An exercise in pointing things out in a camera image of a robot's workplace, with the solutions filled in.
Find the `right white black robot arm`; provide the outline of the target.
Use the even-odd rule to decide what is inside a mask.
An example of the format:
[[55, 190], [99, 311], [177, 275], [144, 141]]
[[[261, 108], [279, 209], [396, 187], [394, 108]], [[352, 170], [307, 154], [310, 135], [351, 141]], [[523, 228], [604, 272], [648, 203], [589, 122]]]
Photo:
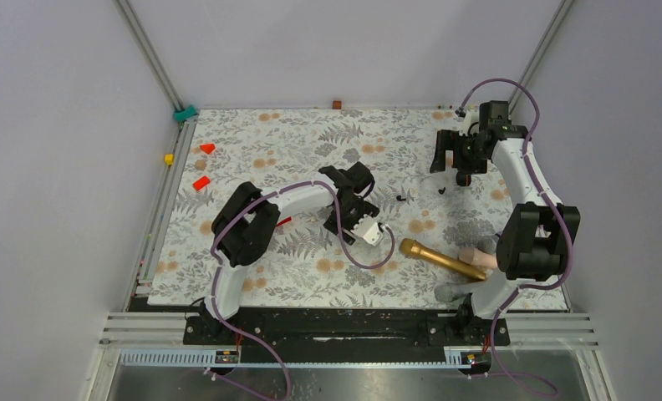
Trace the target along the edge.
[[568, 256], [581, 220], [578, 209], [566, 206], [544, 184], [534, 160], [529, 130], [510, 119], [509, 104], [492, 100], [473, 112], [459, 111], [460, 130], [441, 129], [436, 135], [430, 172], [446, 169], [446, 152], [456, 183], [468, 186], [471, 177], [488, 165], [501, 173], [513, 211], [498, 237], [496, 273], [478, 288], [462, 294], [451, 329], [464, 343], [476, 344], [497, 328], [497, 321], [524, 289], [546, 286], [568, 269]]

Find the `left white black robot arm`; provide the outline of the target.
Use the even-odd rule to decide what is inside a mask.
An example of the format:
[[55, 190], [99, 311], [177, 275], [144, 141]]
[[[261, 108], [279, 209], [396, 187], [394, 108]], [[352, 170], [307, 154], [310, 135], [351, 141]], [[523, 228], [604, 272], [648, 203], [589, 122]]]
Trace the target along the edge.
[[389, 230], [378, 220], [379, 208], [367, 199], [374, 183], [372, 173], [360, 162], [348, 169], [324, 166], [312, 179], [279, 190], [241, 183], [211, 224], [211, 255], [219, 266], [203, 299], [210, 313], [204, 333], [215, 343], [233, 338], [236, 322], [232, 316], [240, 307], [247, 270], [265, 254], [277, 226], [285, 220], [329, 208], [323, 228], [338, 237], [342, 246], [356, 241], [379, 245]]

